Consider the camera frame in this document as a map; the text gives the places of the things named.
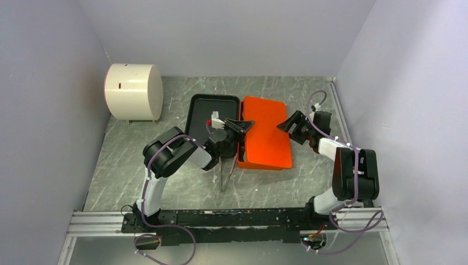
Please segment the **orange cookie box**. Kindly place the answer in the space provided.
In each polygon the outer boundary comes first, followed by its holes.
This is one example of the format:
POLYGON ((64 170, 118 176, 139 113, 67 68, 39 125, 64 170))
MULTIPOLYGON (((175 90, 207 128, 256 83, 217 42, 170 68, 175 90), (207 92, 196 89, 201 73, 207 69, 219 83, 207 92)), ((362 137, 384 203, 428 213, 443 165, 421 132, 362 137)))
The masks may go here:
MULTIPOLYGON (((238 118, 240 121, 244 121, 243 118, 243 101, 240 102, 240 111, 238 118)), ((244 168, 245 164, 245 143, 244 141, 240 141, 238 144, 238 149, 237 149, 237 167, 238 168, 244 168)))

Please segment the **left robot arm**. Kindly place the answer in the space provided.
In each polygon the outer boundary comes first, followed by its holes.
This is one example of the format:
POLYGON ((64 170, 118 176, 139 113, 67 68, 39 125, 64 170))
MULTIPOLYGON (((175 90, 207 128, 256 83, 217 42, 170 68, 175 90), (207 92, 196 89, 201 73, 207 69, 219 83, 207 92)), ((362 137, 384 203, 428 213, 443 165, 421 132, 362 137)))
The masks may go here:
POLYGON ((143 149, 147 168, 140 198, 133 206, 136 225, 144 232, 154 230, 159 224, 161 201, 167 179, 187 161, 204 171, 215 167, 223 158, 236 155, 235 148, 244 140, 254 125, 253 120, 221 120, 213 112, 206 122, 209 137, 204 144, 173 127, 143 149))

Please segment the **orange box lid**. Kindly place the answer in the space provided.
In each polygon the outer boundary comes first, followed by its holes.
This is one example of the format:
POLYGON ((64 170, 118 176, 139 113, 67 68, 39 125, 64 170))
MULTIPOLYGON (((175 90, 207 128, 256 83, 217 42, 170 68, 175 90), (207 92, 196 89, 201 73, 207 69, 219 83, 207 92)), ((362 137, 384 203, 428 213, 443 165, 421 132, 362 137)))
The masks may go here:
POLYGON ((254 121, 254 125, 244 137, 243 169, 291 169, 293 157, 289 135, 276 128, 288 118, 285 103, 246 96, 243 100, 243 118, 254 121))

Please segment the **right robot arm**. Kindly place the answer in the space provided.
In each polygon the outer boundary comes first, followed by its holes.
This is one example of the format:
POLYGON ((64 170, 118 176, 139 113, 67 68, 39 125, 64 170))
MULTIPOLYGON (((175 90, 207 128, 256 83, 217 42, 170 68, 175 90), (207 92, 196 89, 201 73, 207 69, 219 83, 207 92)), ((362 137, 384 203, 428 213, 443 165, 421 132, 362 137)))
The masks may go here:
POLYGON ((310 229, 322 225, 324 215, 333 210, 372 201, 379 195, 376 152, 353 147, 336 137, 331 138, 331 116, 331 113, 323 111, 307 116, 297 110, 276 126, 298 144, 308 141, 315 153, 333 162, 332 186, 313 197, 313 208, 303 214, 304 224, 310 229))

